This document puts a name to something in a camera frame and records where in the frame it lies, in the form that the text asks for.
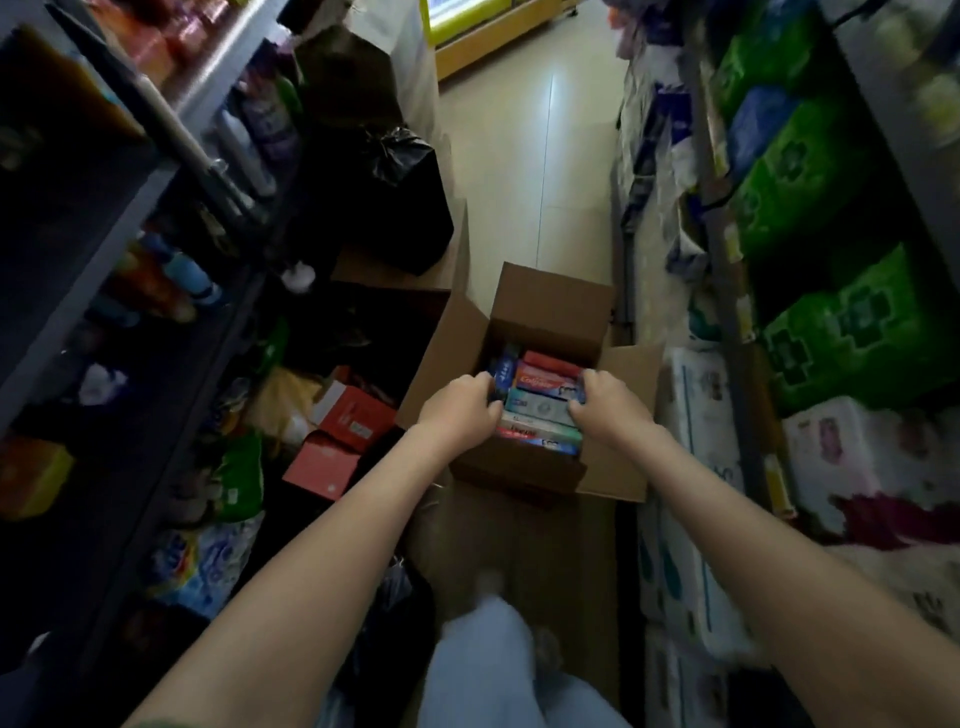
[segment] leg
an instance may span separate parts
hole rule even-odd
[[[546,728],[534,694],[533,637],[498,596],[444,626],[423,686],[419,728]]]
[[[599,692],[563,672],[538,678],[537,700],[549,728],[630,728]]]

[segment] blue toothpaste box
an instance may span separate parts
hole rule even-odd
[[[516,412],[518,415],[539,417],[541,420],[549,420],[569,427],[577,426],[567,410],[566,400],[555,400],[546,395],[524,392],[522,389],[512,387],[506,406],[508,411]]]

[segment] red box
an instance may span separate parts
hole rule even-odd
[[[318,496],[339,500],[359,460],[360,455],[355,452],[313,433],[303,443],[283,479]]]
[[[363,390],[334,381],[310,412],[310,422],[358,452],[394,426],[396,411]]]
[[[522,361],[516,365],[514,386],[558,400],[576,400],[579,391],[577,380],[573,377],[547,372]]]
[[[568,361],[555,359],[552,356],[547,356],[545,353],[527,351],[523,354],[523,361],[531,366],[544,369],[547,372],[553,372],[555,374],[564,376],[572,376],[574,379],[580,376],[584,370],[583,367],[578,367],[576,364],[571,364]]]

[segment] cardboard box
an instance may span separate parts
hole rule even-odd
[[[437,63],[418,0],[325,0],[298,41],[297,61],[314,121],[381,131],[405,125],[436,146]]]
[[[365,452],[394,426],[395,412],[359,387],[334,381],[310,411],[310,422],[333,439]]]
[[[470,231],[467,201],[454,198],[450,204],[453,237],[444,256],[422,276],[413,276],[356,246],[345,245],[330,279],[359,283],[369,288],[403,291],[466,291],[470,271]]]
[[[318,496],[339,500],[359,461],[360,455],[314,432],[303,443],[283,479]]]
[[[488,318],[453,292],[420,367],[397,412],[396,423],[416,423],[423,403],[463,374],[486,369],[507,342],[620,377],[652,407],[659,347],[605,347],[613,303],[607,285],[504,263]],[[589,493],[641,501],[646,481],[618,452],[585,439],[579,459],[523,443],[491,438],[451,465],[467,482],[561,494]]]

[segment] hand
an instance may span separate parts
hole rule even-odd
[[[631,434],[654,421],[639,397],[610,372],[584,369],[584,392],[587,403],[572,401],[570,417],[584,434],[604,445],[623,449]]]
[[[503,402],[487,404],[492,389],[487,372],[458,376],[423,404],[418,426],[432,431],[452,460],[493,435]]]

